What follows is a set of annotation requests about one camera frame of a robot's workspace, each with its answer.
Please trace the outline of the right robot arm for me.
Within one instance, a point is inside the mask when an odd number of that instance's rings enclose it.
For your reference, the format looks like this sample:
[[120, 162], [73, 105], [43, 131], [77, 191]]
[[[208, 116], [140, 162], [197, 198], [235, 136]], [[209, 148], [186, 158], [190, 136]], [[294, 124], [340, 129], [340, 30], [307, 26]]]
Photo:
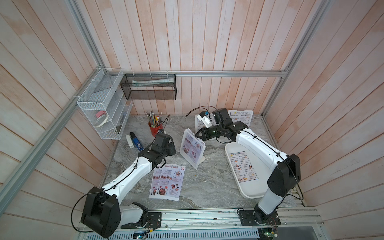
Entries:
[[203, 141], [225, 137], [227, 143], [236, 143], [250, 151], [261, 166], [267, 167], [271, 174], [267, 179], [267, 190], [255, 206], [257, 217], [270, 216], [283, 202], [288, 192], [301, 180], [300, 158], [280, 152], [259, 138], [245, 123], [233, 122], [227, 109], [221, 108], [212, 113], [202, 111], [199, 121], [205, 125], [196, 132], [195, 137]]

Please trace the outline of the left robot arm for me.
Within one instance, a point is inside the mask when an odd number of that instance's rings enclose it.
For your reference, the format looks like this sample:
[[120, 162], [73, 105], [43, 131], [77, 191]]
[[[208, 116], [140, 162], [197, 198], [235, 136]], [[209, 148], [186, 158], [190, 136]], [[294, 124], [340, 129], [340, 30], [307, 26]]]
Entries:
[[85, 205], [81, 223], [108, 239], [118, 228], [148, 228], [154, 223], [148, 217], [148, 208], [132, 203], [121, 207], [120, 204], [130, 190], [154, 169], [166, 164], [166, 157], [176, 154], [173, 138], [160, 132], [153, 142], [138, 153], [133, 164], [123, 173], [102, 188], [93, 187], [83, 196]]

